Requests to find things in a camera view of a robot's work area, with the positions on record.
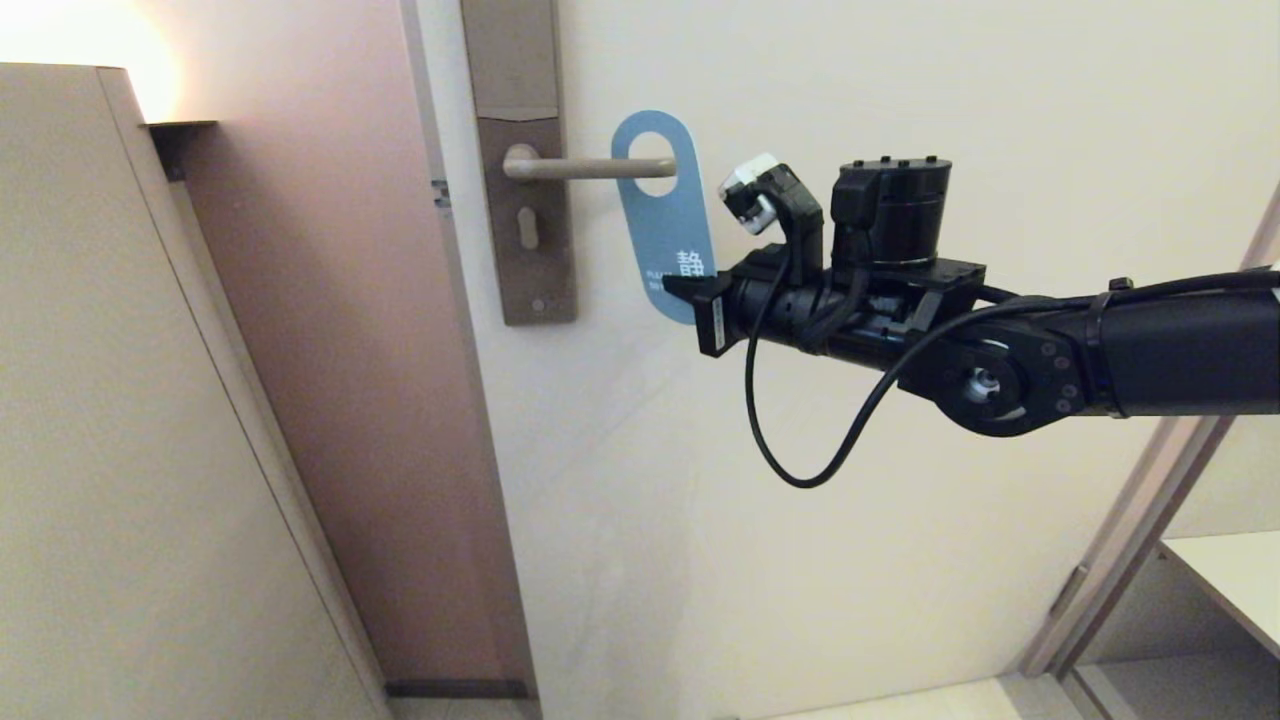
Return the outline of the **white closet shelf board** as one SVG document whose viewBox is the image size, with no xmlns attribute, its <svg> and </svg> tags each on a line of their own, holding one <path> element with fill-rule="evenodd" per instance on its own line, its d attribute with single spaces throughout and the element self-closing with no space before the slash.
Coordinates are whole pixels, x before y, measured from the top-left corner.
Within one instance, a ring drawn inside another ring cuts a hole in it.
<svg viewBox="0 0 1280 720">
<path fill-rule="evenodd" d="M 1280 530 L 1162 539 L 1160 544 L 1280 661 Z"/>
</svg>

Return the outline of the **brown metal lock plate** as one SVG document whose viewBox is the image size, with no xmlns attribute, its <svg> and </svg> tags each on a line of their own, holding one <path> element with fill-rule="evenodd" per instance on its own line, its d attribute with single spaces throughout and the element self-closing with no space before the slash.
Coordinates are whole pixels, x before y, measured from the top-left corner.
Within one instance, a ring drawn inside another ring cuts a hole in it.
<svg viewBox="0 0 1280 720">
<path fill-rule="evenodd" d="M 492 250 L 508 327 L 579 318 L 570 196 L 562 181 L 517 182 L 500 164 L 515 143 L 564 152 L 556 0 L 461 0 Z M 517 210 L 538 213 L 540 249 L 517 237 Z"/>
</svg>

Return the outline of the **white and blue door hanger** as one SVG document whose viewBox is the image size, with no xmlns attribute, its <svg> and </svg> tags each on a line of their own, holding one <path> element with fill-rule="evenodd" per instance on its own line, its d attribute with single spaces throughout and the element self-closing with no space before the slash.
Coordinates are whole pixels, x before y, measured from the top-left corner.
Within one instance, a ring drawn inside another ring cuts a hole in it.
<svg viewBox="0 0 1280 720">
<path fill-rule="evenodd" d="M 612 158 L 628 159 L 635 141 L 644 135 L 658 136 L 669 145 L 675 184 L 667 193 L 650 195 L 636 178 L 616 181 L 628 237 L 652 306 L 675 323 L 694 325 L 694 310 L 666 291 L 663 278 L 716 273 L 696 143 L 678 118 L 662 110 L 641 110 L 623 119 L 614 132 Z"/>
</svg>

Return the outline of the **white room door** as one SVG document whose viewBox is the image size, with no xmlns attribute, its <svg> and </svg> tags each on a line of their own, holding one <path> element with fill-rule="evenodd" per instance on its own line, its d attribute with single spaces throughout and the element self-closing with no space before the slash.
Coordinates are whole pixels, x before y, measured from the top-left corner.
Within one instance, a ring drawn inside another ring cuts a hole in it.
<svg viewBox="0 0 1280 720">
<path fill-rule="evenodd" d="M 503 322 L 460 0 L 419 0 L 544 715 L 767 717 L 1018 664 L 1160 425 L 1011 439 L 899 391 L 838 475 L 786 486 L 649 302 L 611 182 L 568 183 L 579 319 Z M 954 165 L 940 252 L 1092 295 L 1240 265 L 1280 181 L 1280 0 L 558 0 L 564 145 L 657 109 L 717 186 L 772 152 L 829 201 L 858 159 Z"/>
</svg>

